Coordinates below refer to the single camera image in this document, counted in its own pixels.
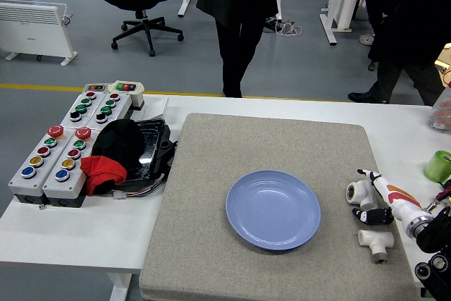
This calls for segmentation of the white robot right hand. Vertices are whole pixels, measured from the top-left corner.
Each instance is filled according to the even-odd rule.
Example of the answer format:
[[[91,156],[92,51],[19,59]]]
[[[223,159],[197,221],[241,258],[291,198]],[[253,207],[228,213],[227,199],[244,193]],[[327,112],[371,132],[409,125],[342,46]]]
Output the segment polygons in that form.
[[[370,179],[383,201],[391,208],[392,215],[402,222],[403,230],[410,238],[415,238],[432,222],[432,214],[423,210],[413,196],[393,185],[380,173],[360,168],[357,172]]]

